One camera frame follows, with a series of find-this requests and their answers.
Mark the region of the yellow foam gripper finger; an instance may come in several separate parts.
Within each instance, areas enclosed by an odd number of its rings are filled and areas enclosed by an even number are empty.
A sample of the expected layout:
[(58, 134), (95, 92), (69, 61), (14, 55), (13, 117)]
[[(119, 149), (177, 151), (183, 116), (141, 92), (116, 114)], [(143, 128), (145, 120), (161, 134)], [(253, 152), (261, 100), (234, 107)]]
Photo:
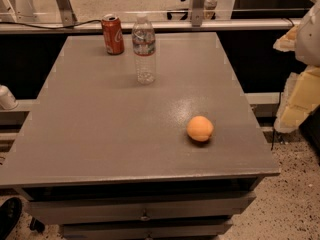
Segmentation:
[(300, 73), (291, 73), (281, 95), (274, 128), (280, 133), (298, 129), (320, 105), (320, 68), (307, 66)]

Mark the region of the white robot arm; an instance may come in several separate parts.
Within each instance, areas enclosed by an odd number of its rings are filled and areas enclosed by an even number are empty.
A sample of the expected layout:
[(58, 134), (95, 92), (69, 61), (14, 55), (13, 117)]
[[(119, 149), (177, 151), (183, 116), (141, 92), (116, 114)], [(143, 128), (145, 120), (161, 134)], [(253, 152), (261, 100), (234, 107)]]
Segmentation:
[(273, 48), (281, 52), (293, 51), (297, 61), (306, 65), (302, 73), (291, 73), (286, 80), (276, 113), (274, 128), (291, 133), (320, 106), (320, 2), (277, 39)]

